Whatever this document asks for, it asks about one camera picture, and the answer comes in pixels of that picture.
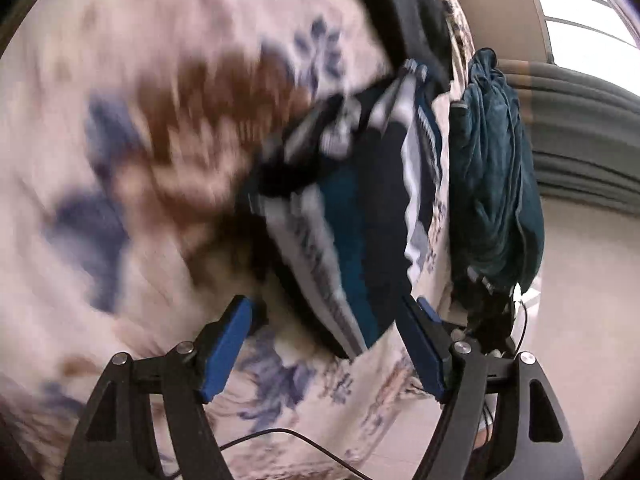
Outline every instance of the gray curtain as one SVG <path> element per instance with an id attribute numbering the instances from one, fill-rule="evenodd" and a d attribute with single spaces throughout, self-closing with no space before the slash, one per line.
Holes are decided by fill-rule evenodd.
<path id="1" fill-rule="evenodd" d="M 640 97 L 552 64 L 498 67 L 518 92 L 540 193 L 640 214 Z"/>

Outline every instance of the wall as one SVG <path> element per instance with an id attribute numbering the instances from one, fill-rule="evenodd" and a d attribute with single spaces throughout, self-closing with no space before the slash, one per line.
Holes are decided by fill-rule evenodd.
<path id="1" fill-rule="evenodd" d="M 490 46 L 500 59 L 546 62 L 533 0 L 459 0 L 476 48 Z"/>
<path id="2" fill-rule="evenodd" d="M 640 219 L 545 200 L 542 301 L 530 350 L 556 392 L 587 480 L 640 419 Z"/>

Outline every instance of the bed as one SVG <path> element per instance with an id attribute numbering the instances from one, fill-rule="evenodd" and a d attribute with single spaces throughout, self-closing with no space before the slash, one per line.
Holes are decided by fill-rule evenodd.
<path id="1" fill-rule="evenodd" d="M 474 51 L 457 0 L 443 1 L 455 78 L 433 103 L 443 178 L 414 290 L 433 305 L 446 303 L 450 278 L 449 102 L 462 94 Z M 113 154 L 148 142 L 145 95 L 161 113 L 175 103 L 162 95 L 179 94 L 193 66 L 252 66 L 263 56 L 279 59 L 311 101 L 390 71 L 359 0 L 39 0 L 2 56 L 0 413 L 46 479 L 59 474 L 113 354 L 162 354 L 217 319 L 234 294 L 255 290 L 225 248 L 205 265 L 215 289 L 195 287 L 184 254 L 202 234 L 154 223 L 142 194 L 117 193 L 121 178 L 130 178 L 126 189 L 143 184 L 137 167 L 114 165 Z M 291 107 L 299 104 L 287 95 Z M 112 135 L 114 123 L 130 135 Z M 221 196 L 227 184 L 222 179 Z M 402 401 L 426 397 L 398 332 L 392 327 L 354 361 L 340 360 L 299 322 L 273 276 L 260 293 L 270 323 L 245 343 L 225 391 L 206 406 L 217 441 L 286 427 L 362 463 Z M 160 398 L 152 412 L 170 474 L 177 464 Z M 238 479 L 344 476 L 288 436 L 253 440 L 225 459 Z"/>

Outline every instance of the window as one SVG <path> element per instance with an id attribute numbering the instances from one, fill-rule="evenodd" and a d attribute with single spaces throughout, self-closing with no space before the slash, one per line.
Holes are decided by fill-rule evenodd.
<path id="1" fill-rule="evenodd" d="M 535 0 L 550 61 L 640 95 L 637 36 L 607 0 Z"/>

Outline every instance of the blue gripper pad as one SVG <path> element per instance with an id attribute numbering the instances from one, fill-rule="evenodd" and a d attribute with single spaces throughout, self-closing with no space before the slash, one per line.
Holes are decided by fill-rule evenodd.
<path id="1" fill-rule="evenodd" d="M 200 395 L 205 403 L 211 402 L 213 397 L 225 389 L 226 381 L 236 362 L 240 347 L 251 328 L 252 307 L 251 300 L 242 298 L 230 318 L 225 319 L 225 313 L 218 322 L 224 323 L 226 321 L 226 325 L 221 327 L 220 334 L 204 365 L 204 381 L 200 388 Z"/>
<path id="2" fill-rule="evenodd" d="M 396 313 L 396 326 L 409 352 L 409 357 L 414 363 L 415 371 L 424 391 L 442 402 L 447 394 L 442 358 L 421 328 L 420 322 L 408 304 L 409 301 L 414 300 L 413 298 L 402 298 L 402 305 Z M 418 304 L 424 313 L 424 322 L 442 325 L 440 317 L 424 298 L 419 298 Z"/>

